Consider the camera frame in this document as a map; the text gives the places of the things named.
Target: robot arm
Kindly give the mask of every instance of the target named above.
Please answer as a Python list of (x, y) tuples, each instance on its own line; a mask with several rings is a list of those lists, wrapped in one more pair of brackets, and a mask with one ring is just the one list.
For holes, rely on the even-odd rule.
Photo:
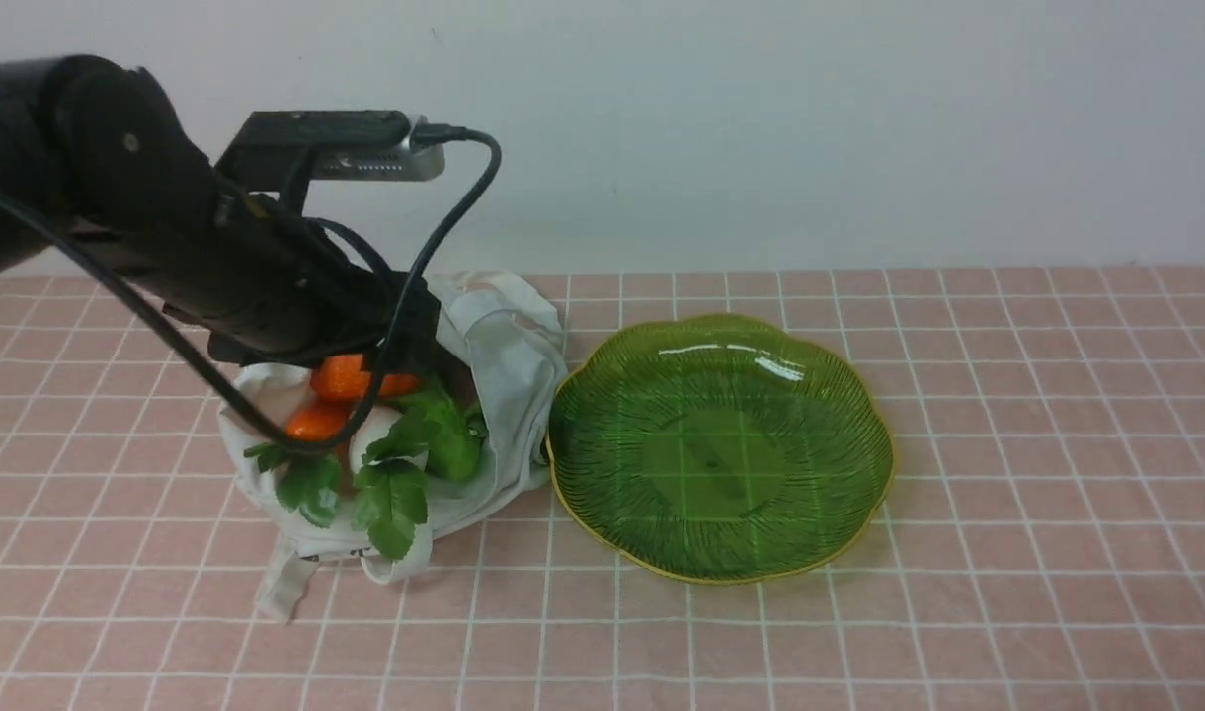
[[(408, 271), (388, 270), (342, 225), (301, 216), (310, 181), (431, 180), (449, 140), (478, 140), (494, 158)], [(377, 351), (374, 375), (413, 372), (436, 353), (440, 302), (423, 265), (499, 163), (490, 136), (402, 112), (255, 112), (213, 168), (143, 69), (87, 55), (2, 63), (0, 271), (55, 243), (94, 266), (105, 287), (118, 283), (112, 293), (129, 306), (125, 282), (163, 298), (164, 315), (206, 328), (214, 360), (312, 368), (335, 353)], [(370, 268), (351, 263), (323, 227)], [(208, 364), (187, 359), (211, 382)], [(211, 383), (264, 430), (231, 386)]]

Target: green leaf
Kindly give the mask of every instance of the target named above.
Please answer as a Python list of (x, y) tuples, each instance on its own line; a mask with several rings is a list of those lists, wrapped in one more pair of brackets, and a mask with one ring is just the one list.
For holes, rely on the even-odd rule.
[(371, 523), (377, 522), (381, 516), (378, 510), (378, 494), (375, 489), (362, 489), (358, 492), (355, 506), (353, 509), (353, 530), (364, 531)]
[(427, 489), (423, 483), (413, 477), (390, 477), (387, 480), (393, 513), (408, 518), (416, 525), (427, 523)]
[(395, 457), (417, 457), (427, 451), (427, 442), (435, 433), (422, 410), (410, 410), (396, 419), (382, 440), (374, 440), (362, 454), (362, 463), (381, 463)]
[(405, 531), (404, 527), (389, 518), (378, 518), (377, 522), (370, 523), (369, 535), (370, 545), (374, 545), (378, 554), (387, 560), (400, 560), (413, 545), (413, 528)]
[(274, 445), (271, 441), (264, 442), (264, 445), (249, 446), (249, 448), (242, 449), (242, 456), (247, 459), (254, 458), (255, 469), (260, 474), (268, 472), (270, 469), (277, 469), (278, 465), (289, 463), (292, 458), (289, 451)]
[(355, 489), (369, 489), (384, 477), (422, 476), (421, 469), (408, 459), (386, 459), (377, 464), (366, 464), (353, 476)]
[(328, 529), (340, 510), (340, 477), (343, 468), (335, 454), (296, 457), (287, 476), (277, 482), (277, 503), (319, 529)]

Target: toy vegetable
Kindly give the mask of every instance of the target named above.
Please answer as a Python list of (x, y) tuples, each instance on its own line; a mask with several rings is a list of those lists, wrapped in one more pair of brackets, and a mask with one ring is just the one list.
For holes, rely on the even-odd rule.
[(407, 395), (392, 401), (404, 413), (422, 413), (435, 428), (428, 433), (427, 474), (441, 480), (466, 483), (480, 472), (484, 437), (489, 436), (480, 401), (463, 410), (439, 380), (430, 380)]

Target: black cable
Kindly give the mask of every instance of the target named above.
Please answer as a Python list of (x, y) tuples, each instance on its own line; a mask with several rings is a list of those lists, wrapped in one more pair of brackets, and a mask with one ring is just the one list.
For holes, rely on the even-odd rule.
[[(192, 342), (188, 341), (182, 333), (174, 327), (164, 315), (155, 311), (154, 307), (148, 304), (145, 298), (141, 298), (136, 289), (133, 289), (119, 275), (114, 274), (110, 266), (102, 265), (101, 262), (94, 260), (93, 255), (84, 252), (83, 247), (80, 247), (75, 240), (66, 237), (65, 234), (57, 225), (53, 225), (52, 221), (48, 221), (39, 211), (34, 211), (24, 202), (11, 198), (10, 194), (2, 193), (0, 190), (0, 211), (6, 212), (6, 215), (13, 217), (16, 221), (22, 222), (22, 224), (29, 227), (37, 234), (40, 234), (47, 242), (57, 247), (63, 254), (69, 257), (72, 262), (77, 263), (80, 269), (88, 271), (89, 276), (96, 280), (102, 287), (107, 289), (112, 295), (118, 298), (124, 306), (137, 315), (139, 318), (147, 324), (155, 336), (159, 336), (161, 341), (167, 343), (172, 351), (177, 352), (177, 356), (186, 360), (186, 364), (195, 371), (195, 374), (204, 378), (204, 382), (208, 383), (217, 395), (222, 400), (227, 401), (229, 409), (235, 411), (237, 416), (246, 419), (247, 424), (260, 435), (268, 437), (269, 441), (275, 442), (275, 445), (282, 446), (283, 449), (294, 451), (298, 454), (324, 454), (335, 451), (337, 446), (343, 445), (345, 441), (351, 440), (355, 430), (364, 423), (364, 421), (370, 416), (370, 411), (374, 409), (375, 402), (378, 399), (378, 387), (381, 387), (382, 378), (386, 377), (387, 371), (392, 366), (392, 336), (396, 333), (396, 327), (400, 323), (401, 315), (404, 312), (405, 302), (408, 300), (408, 289), (413, 287), (423, 276), (423, 271), (427, 269), (427, 262), (430, 260), (431, 255), (435, 254), (435, 249), (440, 247), (447, 237), (449, 230), (466, 216), (466, 212), (480, 201), (480, 196), (484, 194), (484, 190), (489, 188), (493, 183), (498, 170), (501, 166), (501, 147), (498, 141), (488, 134), (481, 134), (480, 131), (474, 131), (470, 129), (458, 129), (453, 127), (441, 127), (440, 134), (433, 134), (428, 131), (423, 145), (439, 145), (448, 143), (448, 141), (454, 140), (470, 140), (475, 143), (487, 145), (490, 151), (489, 165), (480, 175), (480, 180), (475, 181), (471, 189), (454, 205), (452, 211), (445, 216), (445, 219), (435, 227), (431, 231), (430, 237), (427, 237), (427, 243), (419, 248), (418, 255), (413, 258), (413, 264), (408, 268), (407, 278), (405, 278), (404, 288), (401, 288), (399, 298), (396, 298), (395, 306), (393, 307), (392, 318), (387, 322), (387, 333), (384, 335), (384, 341), (382, 342), (381, 349), (378, 349), (375, 362), (370, 369), (370, 387), (364, 393), (363, 399), (358, 401), (358, 406), (353, 410), (353, 415), (349, 416), (348, 423), (345, 424), (343, 429), (340, 430), (330, 440), (324, 441), (304, 441), (295, 440), (292, 435), (287, 434), (278, 428), (277, 424), (269, 419), (264, 413), (260, 412), (255, 405), (252, 405), (242, 393), (237, 390), (231, 382), (221, 375), (221, 370), (216, 369), (216, 365), (211, 364), (211, 360), (206, 359), (206, 356), (201, 354)], [(337, 222), (331, 222), (322, 219), (322, 217), (301, 217), (301, 219), (313, 222), (315, 224), (331, 230), (336, 236), (343, 242), (349, 243), (353, 251), (362, 255), (363, 260), (366, 260), (370, 270), (374, 271), (376, 277), (381, 280), (381, 284), (384, 288), (386, 295), (390, 296), (392, 289), (389, 288), (392, 270), (387, 266), (387, 263), (382, 257), (370, 247), (366, 240), (362, 239), (353, 230), (346, 228), (345, 225), (337, 224)]]

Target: cloth bag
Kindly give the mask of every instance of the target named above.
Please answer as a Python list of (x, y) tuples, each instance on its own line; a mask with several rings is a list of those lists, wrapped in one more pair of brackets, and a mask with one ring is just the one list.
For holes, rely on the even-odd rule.
[[(489, 437), (474, 481), (462, 489), (430, 486), (427, 523), (413, 533), (413, 546), (401, 560), (386, 560), (364, 531), (353, 530), (351, 503), (341, 506), (328, 529), (282, 509), (274, 492), (275, 474), (255, 471), (242, 456), (264, 437), (228, 407), (218, 413), (221, 437), (235, 464), (235, 484), (277, 524), (277, 543), (255, 594), (255, 609), (274, 621), (290, 621), (322, 562), (359, 558), (376, 583), (404, 580), (430, 563), (433, 539), (489, 517), (547, 480), (540, 442), (554, 392), (566, 378), (566, 336), (554, 306), (509, 271), (435, 275), (427, 277), (427, 287), (441, 302), (435, 337), (470, 365)], [(310, 396), (308, 377), (308, 370), (293, 365), (258, 364), (243, 369), (235, 386), (282, 424)]]

